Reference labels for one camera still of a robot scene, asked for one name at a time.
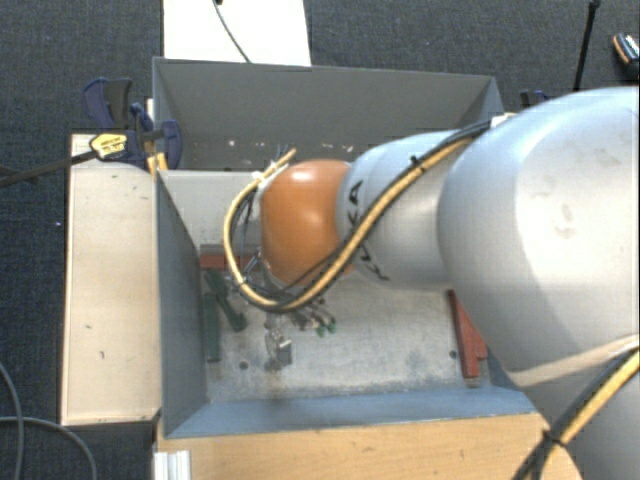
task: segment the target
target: cable tie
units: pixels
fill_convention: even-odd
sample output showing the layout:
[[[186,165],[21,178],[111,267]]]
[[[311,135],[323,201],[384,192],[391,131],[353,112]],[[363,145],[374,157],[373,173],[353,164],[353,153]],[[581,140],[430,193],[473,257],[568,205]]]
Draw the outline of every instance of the cable tie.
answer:
[[[542,431],[543,439],[547,442],[551,442],[557,446],[561,446],[562,448],[567,448],[566,443],[564,443],[559,437],[554,436],[551,433],[551,430],[543,430]]]
[[[420,164],[420,162],[418,161],[418,159],[416,158],[416,155],[411,155],[411,158],[409,158],[409,160],[411,160],[411,164],[414,167],[417,167],[420,169],[421,172],[425,172],[425,168],[422,167],[422,165]]]

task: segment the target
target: wooden surface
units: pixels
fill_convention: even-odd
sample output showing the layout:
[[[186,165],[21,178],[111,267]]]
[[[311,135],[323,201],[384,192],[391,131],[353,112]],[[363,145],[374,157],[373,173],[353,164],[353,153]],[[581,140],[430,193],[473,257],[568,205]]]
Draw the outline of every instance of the wooden surface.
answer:
[[[543,426],[524,414],[195,439],[164,440],[159,429],[158,451],[191,450],[193,480],[509,479]],[[559,452],[543,478],[579,480]]]

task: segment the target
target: small part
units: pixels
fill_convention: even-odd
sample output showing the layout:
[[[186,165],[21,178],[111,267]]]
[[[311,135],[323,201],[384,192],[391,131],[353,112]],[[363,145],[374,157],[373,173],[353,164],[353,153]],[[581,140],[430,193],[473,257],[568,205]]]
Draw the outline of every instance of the small part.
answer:
[[[217,270],[209,270],[204,278],[222,308],[222,312],[227,317],[231,328],[235,332],[246,329],[248,325],[247,317],[244,316],[244,313],[237,312],[229,303],[229,287],[222,274]]]
[[[202,297],[202,309],[204,311],[205,350],[207,361],[215,363],[222,359],[220,352],[220,317],[218,315],[218,302],[215,295],[206,293]]]
[[[638,49],[638,40],[631,34],[616,34],[613,36],[613,47],[628,74],[636,79],[639,78],[640,51]]]
[[[270,369],[281,370],[293,363],[293,343],[280,330],[280,316],[267,315],[265,343],[269,353]]]

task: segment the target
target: gray box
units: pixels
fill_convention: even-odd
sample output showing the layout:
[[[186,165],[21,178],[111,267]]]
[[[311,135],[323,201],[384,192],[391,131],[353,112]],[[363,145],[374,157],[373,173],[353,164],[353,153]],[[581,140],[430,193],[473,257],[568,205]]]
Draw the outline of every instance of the gray box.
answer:
[[[199,252],[219,247],[231,198],[278,144],[301,158],[352,160],[366,149],[502,113],[483,76],[154,59],[157,122],[178,120],[181,169],[156,185],[164,432],[168,437],[277,432],[530,412],[522,393],[462,379],[446,297],[386,290],[357,274],[326,295],[338,321],[319,338],[286,328],[294,364],[264,365],[264,314],[223,330],[204,352]]]

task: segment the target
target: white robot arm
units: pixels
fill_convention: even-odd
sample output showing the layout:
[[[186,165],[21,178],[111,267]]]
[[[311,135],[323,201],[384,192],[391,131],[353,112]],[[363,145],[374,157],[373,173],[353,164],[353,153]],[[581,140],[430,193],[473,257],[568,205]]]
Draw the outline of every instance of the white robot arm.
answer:
[[[234,277],[273,312],[312,302],[350,264],[390,289],[453,288],[553,424],[612,358],[637,362],[638,88],[575,93],[488,128],[279,171],[261,196],[263,259],[289,295],[254,292],[235,265]],[[236,209],[255,186],[245,192]],[[635,372],[569,445],[585,479],[640,470]]]

